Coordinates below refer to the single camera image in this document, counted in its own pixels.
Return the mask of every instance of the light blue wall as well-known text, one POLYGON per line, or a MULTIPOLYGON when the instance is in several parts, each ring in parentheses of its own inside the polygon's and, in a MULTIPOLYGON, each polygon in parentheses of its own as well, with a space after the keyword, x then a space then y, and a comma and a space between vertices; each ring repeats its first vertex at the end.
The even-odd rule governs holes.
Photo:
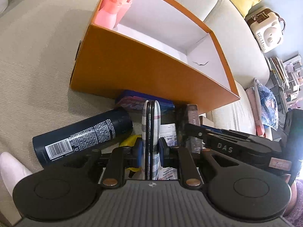
POLYGON ((262 6, 270 8, 286 21, 284 42, 266 56, 278 56, 282 61, 298 54, 303 56, 303 0, 262 0, 252 7, 249 14, 262 6))

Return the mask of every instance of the screw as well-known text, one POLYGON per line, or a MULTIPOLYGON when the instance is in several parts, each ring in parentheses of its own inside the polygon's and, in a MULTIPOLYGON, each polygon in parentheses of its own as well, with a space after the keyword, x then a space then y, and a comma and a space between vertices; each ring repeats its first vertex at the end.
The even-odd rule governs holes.
POLYGON ((103 180, 105 186, 115 186, 118 184, 118 181, 114 178, 106 178, 103 180))
POLYGON ((199 186, 199 185, 201 184, 201 181, 198 180, 198 179, 196 179, 196 178, 190 178, 190 179, 187 179, 187 180, 186 180, 186 184, 187 184, 188 186, 193 186, 193 187, 195 187, 195 186, 199 186))

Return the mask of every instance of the checkered pattern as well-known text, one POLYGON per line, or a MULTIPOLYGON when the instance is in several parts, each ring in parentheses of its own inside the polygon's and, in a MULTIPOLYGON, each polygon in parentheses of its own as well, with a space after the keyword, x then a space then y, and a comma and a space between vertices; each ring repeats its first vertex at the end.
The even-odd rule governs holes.
MULTIPOLYGON (((142 140, 143 140, 143 151, 141 159, 141 168, 142 168, 142 179, 145 179, 145 148, 146 148, 146 106, 148 101, 145 102, 142 114, 142 140)), ((154 138, 153 138, 153 171, 152 171, 152 180, 158 179, 158 168, 160 162, 159 151, 157 151, 157 143, 160 137, 160 105, 158 101, 155 101, 154 115, 154 138)))

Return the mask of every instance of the white barcode label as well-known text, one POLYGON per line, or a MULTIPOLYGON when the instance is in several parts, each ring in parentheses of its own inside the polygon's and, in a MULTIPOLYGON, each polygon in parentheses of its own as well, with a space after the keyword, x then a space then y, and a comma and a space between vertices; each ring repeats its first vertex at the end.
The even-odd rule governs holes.
POLYGON ((291 161, 272 157, 270 159, 269 167, 290 171, 291 161))
POLYGON ((73 151, 68 139, 48 145, 45 147, 45 150, 51 160, 73 151))

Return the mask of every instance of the couch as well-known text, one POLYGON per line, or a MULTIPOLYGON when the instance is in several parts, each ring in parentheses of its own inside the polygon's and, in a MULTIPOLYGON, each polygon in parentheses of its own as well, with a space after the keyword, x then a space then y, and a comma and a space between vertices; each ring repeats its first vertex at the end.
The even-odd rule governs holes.
MULTIPOLYGON (((265 84, 269 69, 244 19, 229 0, 177 0, 216 34, 241 100, 209 112, 216 127, 255 134, 245 89, 265 84)), ((69 89, 79 40, 98 0, 9 0, 0 15, 0 152, 30 171, 42 169, 32 137, 113 108, 111 99, 69 89)), ((140 124, 135 126, 140 132, 140 124)), ((0 180, 0 212, 20 216, 0 180)))

